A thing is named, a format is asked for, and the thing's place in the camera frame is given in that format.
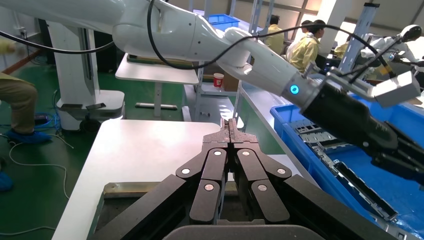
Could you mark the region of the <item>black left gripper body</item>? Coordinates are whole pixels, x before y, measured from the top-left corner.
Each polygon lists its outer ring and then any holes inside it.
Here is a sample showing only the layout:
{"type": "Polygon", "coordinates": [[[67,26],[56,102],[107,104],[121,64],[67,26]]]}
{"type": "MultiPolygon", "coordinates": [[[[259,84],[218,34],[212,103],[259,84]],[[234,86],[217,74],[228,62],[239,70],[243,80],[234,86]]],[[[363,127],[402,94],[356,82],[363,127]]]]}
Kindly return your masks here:
{"type": "Polygon", "coordinates": [[[398,135],[386,123],[374,118],[362,102],[328,83],[302,115],[371,157],[394,155],[398,150],[398,135]]]}

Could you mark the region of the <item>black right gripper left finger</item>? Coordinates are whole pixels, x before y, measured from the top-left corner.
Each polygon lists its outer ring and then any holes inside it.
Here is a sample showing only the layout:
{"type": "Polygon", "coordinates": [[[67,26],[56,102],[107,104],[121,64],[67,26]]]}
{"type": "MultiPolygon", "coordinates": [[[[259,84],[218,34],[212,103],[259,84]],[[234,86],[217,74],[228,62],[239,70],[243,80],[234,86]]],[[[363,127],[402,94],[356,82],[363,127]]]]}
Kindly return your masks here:
{"type": "Polygon", "coordinates": [[[156,184],[91,236],[93,240],[199,240],[223,202],[229,122],[203,137],[199,154],[156,184]]]}

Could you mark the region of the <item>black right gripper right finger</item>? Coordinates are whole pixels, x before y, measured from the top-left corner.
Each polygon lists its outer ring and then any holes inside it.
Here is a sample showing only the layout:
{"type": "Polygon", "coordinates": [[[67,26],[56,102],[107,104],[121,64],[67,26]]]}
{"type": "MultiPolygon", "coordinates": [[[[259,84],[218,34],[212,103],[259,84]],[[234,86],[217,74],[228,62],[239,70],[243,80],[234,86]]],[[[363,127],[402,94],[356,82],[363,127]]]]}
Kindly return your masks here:
{"type": "Polygon", "coordinates": [[[229,163],[252,219],[284,227],[281,239],[390,240],[392,236],[319,186],[264,154],[257,138],[229,120],[229,163]]]}

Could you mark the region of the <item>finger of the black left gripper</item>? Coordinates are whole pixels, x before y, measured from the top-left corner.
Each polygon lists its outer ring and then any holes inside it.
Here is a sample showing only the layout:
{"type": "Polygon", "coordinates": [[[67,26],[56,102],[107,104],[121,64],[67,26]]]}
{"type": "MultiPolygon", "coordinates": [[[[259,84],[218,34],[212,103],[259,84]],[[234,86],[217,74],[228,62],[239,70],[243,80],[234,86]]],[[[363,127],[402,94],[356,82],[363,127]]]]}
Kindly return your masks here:
{"type": "Polygon", "coordinates": [[[398,147],[397,152],[403,154],[407,159],[423,159],[424,149],[410,138],[406,133],[401,131],[394,124],[386,121],[385,122],[390,129],[392,129],[397,135],[398,147]]]}
{"type": "Polygon", "coordinates": [[[424,152],[413,150],[411,153],[399,150],[394,153],[377,153],[372,164],[398,177],[424,185],[424,152]]]}

